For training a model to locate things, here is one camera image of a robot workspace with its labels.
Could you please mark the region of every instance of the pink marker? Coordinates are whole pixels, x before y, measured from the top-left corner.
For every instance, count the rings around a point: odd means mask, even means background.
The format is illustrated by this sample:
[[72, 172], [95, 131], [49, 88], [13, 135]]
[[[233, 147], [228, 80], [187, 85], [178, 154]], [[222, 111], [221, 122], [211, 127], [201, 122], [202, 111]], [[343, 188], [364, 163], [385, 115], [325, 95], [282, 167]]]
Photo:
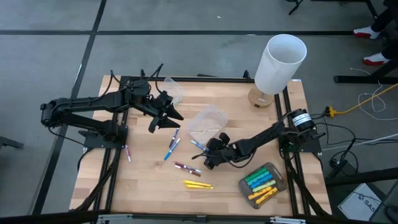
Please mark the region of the pink marker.
[[131, 162], [131, 157], [130, 157], [130, 152], [129, 152], [129, 146], [126, 145], [126, 154], [127, 158], [129, 159], [129, 162]]

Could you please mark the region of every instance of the sneaker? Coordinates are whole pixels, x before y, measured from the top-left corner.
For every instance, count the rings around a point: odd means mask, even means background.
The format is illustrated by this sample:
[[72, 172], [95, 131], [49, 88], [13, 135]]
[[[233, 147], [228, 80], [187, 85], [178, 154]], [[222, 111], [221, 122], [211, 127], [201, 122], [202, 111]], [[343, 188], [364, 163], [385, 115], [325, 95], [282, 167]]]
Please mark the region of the sneaker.
[[354, 35], [356, 37], [369, 38], [373, 40], [376, 39], [379, 34], [380, 32], [374, 32], [370, 26], [354, 30]]
[[363, 58], [363, 63], [365, 63], [365, 65], [382, 65], [388, 61], [390, 60], [386, 59], [381, 53]]

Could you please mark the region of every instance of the wooden board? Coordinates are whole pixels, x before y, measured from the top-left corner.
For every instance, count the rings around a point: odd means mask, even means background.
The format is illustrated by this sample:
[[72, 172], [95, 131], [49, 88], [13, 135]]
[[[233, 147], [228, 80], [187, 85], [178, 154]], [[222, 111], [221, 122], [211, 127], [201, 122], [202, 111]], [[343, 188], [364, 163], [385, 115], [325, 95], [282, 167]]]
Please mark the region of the wooden board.
[[[109, 76], [103, 78], [100, 94], [105, 90]], [[285, 190], [265, 203], [259, 210], [250, 207], [238, 189], [238, 181], [265, 162], [272, 162], [286, 179], [285, 165], [278, 153], [277, 141], [260, 147], [252, 162], [243, 169], [225, 163], [213, 170], [204, 165], [204, 157], [191, 160], [201, 153], [193, 145], [186, 132], [188, 123], [209, 104], [215, 104], [228, 115], [224, 128], [232, 141], [251, 138], [277, 121], [275, 103], [268, 108], [259, 109], [250, 105], [248, 93], [253, 83], [203, 83], [179, 82], [184, 89], [184, 98], [177, 105], [177, 111], [185, 118], [178, 138], [181, 141], [167, 161], [164, 161], [169, 142], [175, 129], [157, 129], [148, 132], [150, 116], [143, 116], [135, 109], [129, 110], [127, 125], [129, 134], [127, 145], [131, 153], [131, 163], [123, 151], [120, 158], [116, 186], [113, 195], [112, 212], [131, 213], [179, 213], [209, 215], [280, 215], [292, 214], [289, 191]], [[110, 91], [116, 91], [118, 84], [113, 82]], [[301, 81], [288, 84], [292, 110], [307, 108]], [[96, 111], [94, 119], [111, 119], [112, 114]], [[79, 206], [93, 190], [100, 175], [104, 149], [95, 149], [81, 162], [70, 208]], [[302, 167], [306, 185], [317, 202], [331, 213], [323, 174], [318, 160], [312, 154], [301, 153]], [[202, 170], [196, 177], [174, 167], [178, 161]], [[182, 180], [194, 180], [213, 185], [213, 190], [186, 189]], [[101, 208], [108, 187], [104, 188]], [[302, 212], [300, 192], [296, 188], [299, 210]]]

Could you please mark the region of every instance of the plastic marker case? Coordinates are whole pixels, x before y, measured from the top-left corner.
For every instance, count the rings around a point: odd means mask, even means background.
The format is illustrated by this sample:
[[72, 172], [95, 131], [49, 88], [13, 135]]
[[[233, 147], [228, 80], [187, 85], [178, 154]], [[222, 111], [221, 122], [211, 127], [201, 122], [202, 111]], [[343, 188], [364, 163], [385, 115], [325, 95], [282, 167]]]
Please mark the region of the plastic marker case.
[[[255, 198], [252, 198], [251, 200], [248, 199], [249, 195], [252, 195], [252, 194], [255, 193], [255, 192], [253, 192], [253, 189], [250, 188], [250, 185], [248, 185], [248, 182], [251, 180], [251, 179], [248, 179], [248, 177], [252, 176], [256, 172], [259, 172], [259, 171], [263, 172], [264, 169], [266, 169], [270, 173], [270, 175], [272, 175], [272, 178], [271, 179], [267, 179], [266, 182], [263, 183], [263, 184], [267, 184], [268, 182], [271, 182], [271, 181], [274, 180], [275, 184], [272, 184], [270, 187], [271, 188], [276, 187], [277, 192], [272, 194], [270, 197], [267, 197], [260, 204], [256, 204], [256, 200], [261, 198], [262, 195], [259, 195], [259, 196], [255, 197]], [[250, 206], [252, 206], [255, 209], [259, 209], [261, 207], [261, 205], [266, 203], [269, 199], [271, 199], [272, 197], [277, 195], [279, 192], [284, 191], [286, 189], [287, 189], [287, 185], [286, 185], [286, 182], [285, 182], [284, 178], [282, 177], [280, 172], [276, 169], [275, 165], [273, 163], [271, 163], [271, 162], [267, 162], [264, 165], [258, 167], [256, 170], [254, 170], [253, 172], [251, 172], [247, 176], [243, 177], [239, 181], [239, 190], [243, 194], [243, 197], [246, 199], [248, 204], [250, 204]]]

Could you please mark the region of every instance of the cork base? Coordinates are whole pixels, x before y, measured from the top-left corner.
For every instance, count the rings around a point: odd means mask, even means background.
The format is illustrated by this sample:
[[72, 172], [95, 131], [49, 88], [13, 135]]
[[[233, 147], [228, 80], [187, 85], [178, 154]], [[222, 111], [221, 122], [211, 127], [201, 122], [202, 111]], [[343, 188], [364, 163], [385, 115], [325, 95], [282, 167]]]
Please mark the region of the cork base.
[[256, 86], [251, 88], [249, 95], [249, 102], [256, 108], [266, 108], [274, 101], [274, 95], [268, 95], [260, 91]]

